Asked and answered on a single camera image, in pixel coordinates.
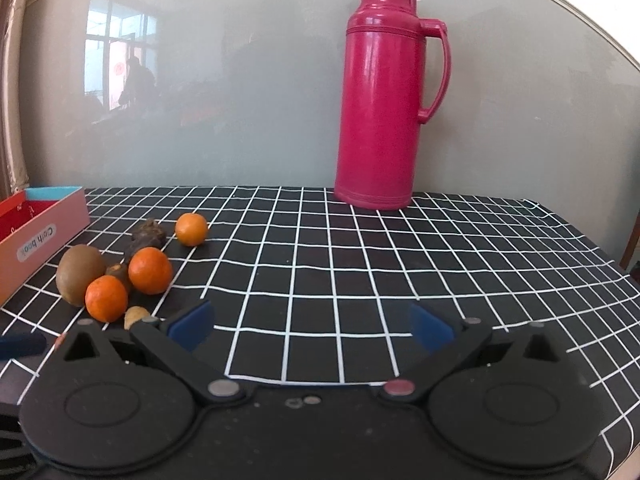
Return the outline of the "dark wrinkled passion fruit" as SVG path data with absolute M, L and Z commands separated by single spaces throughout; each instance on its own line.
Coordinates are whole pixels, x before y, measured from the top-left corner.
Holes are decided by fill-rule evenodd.
M 166 232 L 155 219 L 145 220 L 131 233 L 130 243 L 125 250 L 125 262 L 129 263 L 134 254 L 142 248 L 162 249 L 166 238 Z

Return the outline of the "small orange mandarin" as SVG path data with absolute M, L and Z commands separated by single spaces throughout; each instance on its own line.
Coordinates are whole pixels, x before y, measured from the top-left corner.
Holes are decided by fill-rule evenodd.
M 175 224 L 175 236 L 186 247 L 196 247 L 205 242 L 208 224 L 201 214 L 182 214 Z

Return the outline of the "small tan longan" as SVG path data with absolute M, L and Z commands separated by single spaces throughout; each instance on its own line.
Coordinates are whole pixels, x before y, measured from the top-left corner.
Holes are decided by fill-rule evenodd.
M 134 323 L 137 323 L 143 320 L 144 318 L 147 318 L 150 315 L 151 313 L 148 310 L 146 310 L 144 307 L 140 307 L 140 306 L 130 307 L 125 312 L 124 329 L 130 330 L 131 326 L 133 326 Z

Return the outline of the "beige lace curtain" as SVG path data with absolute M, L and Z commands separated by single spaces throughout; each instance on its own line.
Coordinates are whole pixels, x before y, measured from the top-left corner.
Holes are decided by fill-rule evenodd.
M 20 116 L 21 40 L 27 0 L 1 0 L 1 197 L 29 185 Z

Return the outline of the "colourful cardboard box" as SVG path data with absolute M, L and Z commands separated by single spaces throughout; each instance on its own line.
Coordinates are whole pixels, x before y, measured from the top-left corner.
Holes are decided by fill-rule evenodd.
M 89 224 L 81 186 L 26 188 L 1 202 L 1 304 Z

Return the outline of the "large orange mandarin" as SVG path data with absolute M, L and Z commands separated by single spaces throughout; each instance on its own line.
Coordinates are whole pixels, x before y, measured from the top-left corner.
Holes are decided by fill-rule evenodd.
M 128 278 L 134 289 L 153 296 L 168 289 L 174 269 L 168 257 L 155 247 L 138 250 L 128 264 Z

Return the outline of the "small brown chestnut fruit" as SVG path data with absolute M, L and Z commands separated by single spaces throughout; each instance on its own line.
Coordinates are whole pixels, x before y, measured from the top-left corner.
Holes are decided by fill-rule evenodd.
M 115 263 L 108 266 L 105 274 L 111 275 L 113 278 L 117 278 L 122 283 L 122 286 L 125 287 L 126 292 L 131 292 L 131 282 L 128 276 L 128 268 L 125 263 Z

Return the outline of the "black white grid tablecloth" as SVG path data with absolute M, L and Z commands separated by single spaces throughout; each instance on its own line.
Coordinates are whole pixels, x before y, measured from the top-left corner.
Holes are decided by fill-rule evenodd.
M 1 367 L 6 479 L 609 479 L 639 448 L 639 289 L 530 200 L 419 193 L 370 211 L 325 188 L 89 188 L 89 224 L 1 309 L 47 348 Z M 201 214 L 203 244 L 175 236 Z M 155 219 L 174 277 L 131 285 L 160 321 L 208 300 L 193 351 L 241 385 L 210 403 L 55 285 L 68 248 L 125 263 Z M 383 385 L 426 358 L 409 306 L 491 340 L 416 402 Z

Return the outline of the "pink thermos flask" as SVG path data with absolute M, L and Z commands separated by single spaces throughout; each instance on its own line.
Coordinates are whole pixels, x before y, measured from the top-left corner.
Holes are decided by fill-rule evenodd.
M 446 24 L 419 18 L 419 0 L 360 0 L 346 28 L 335 195 L 349 205 L 397 210 L 410 203 L 419 132 L 451 76 Z M 426 43 L 442 44 L 442 79 L 423 103 Z

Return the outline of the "brown kiwi fruit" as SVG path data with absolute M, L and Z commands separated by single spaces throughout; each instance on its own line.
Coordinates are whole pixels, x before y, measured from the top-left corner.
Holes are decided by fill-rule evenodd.
M 88 286 L 105 271 L 106 263 L 98 248 L 75 245 L 62 255 L 55 273 L 55 285 L 68 304 L 81 308 Z

